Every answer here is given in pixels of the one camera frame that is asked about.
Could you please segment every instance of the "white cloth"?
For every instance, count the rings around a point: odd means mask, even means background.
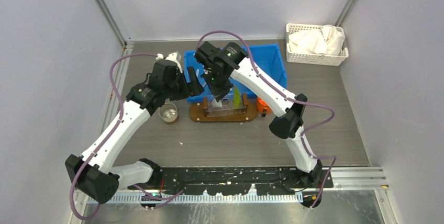
[[[290,51],[298,54],[339,55],[345,36],[335,26],[300,30],[288,37]]]

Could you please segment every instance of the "plastic basket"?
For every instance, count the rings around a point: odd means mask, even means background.
[[[253,58],[256,64],[278,84],[280,84],[284,88],[287,88],[287,73],[285,72],[285,67],[282,61],[279,46],[277,44],[255,45],[250,46],[250,50],[253,54]],[[201,64],[196,62],[196,59],[194,58],[194,53],[194,50],[185,51],[184,70],[186,70],[186,68],[189,66],[194,67],[194,71],[196,71],[197,73],[197,79],[202,85],[204,85],[205,80],[201,77],[201,75],[204,73],[204,68]],[[190,81],[190,77],[188,76],[188,72],[186,71],[185,78],[188,82]],[[256,95],[243,84],[233,80],[232,78],[230,78],[230,82],[238,88],[241,94],[246,93],[248,98],[256,98]],[[190,103],[197,103],[202,102],[204,100],[204,97],[209,97],[210,99],[212,99],[213,95],[211,94],[211,91],[209,90],[207,85],[204,86],[204,89],[205,90],[202,94],[195,97],[189,97],[187,101]],[[233,91],[230,91],[227,96],[229,97],[232,94]]]
[[[287,62],[289,63],[310,63],[310,64],[321,64],[321,65],[332,65],[339,66],[347,57],[348,49],[347,44],[344,41],[342,45],[342,50],[339,55],[320,55],[320,54],[298,54],[290,51],[290,45],[288,36],[300,30],[311,30],[322,28],[319,25],[309,25],[309,24],[287,24],[286,26],[286,47],[287,47]],[[343,35],[344,30],[341,27],[336,27]]]

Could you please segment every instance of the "green object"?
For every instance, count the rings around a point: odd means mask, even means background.
[[[233,107],[234,107],[234,109],[240,108],[240,92],[236,86],[234,89]]]

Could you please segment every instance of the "blue bin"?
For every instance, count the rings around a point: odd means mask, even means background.
[[[278,84],[284,88],[287,88],[287,73],[285,72],[284,63],[282,62],[279,46],[277,44],[256,45],[250,46],[250,50],[256,64]],[[201,64],[196,62],[196,59],[194,58],[195,52],[196,51],[194,50],[185,51],[185,77],[187,82],[189,82],[190,77],[188,76],[186,68],[192,66],[194,67],[194,70],[198,72],[197,79],[203,85],[205,80],[200,77],[200,75],[204,73],[204,68]],[[256,94],[254,94],[250,89],[246,88],[243,84],[233,80],[232,78],[230,78],[230,82],[239,89],[241,94],[246,93],[248,98],[256,98]],[[187,101],[190,103],[197,103],[202,102],[204,97],[213,96],[208,88],[208,85],[205,85],[204,89],[205,90],[202,94],[195,97],[189,97]]]

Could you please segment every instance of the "white wall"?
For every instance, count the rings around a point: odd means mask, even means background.
[[[216,29],[246,38],[284,37],[287,23],[333,24],[347,0],[107,1],[132,40],[170,40]]]
[[[94,0],[0,0],[0,223],[66,223],[121,46]]]
[[[372,163],[402,223],[442,223],[444,3],[358,0],[341,74]]]

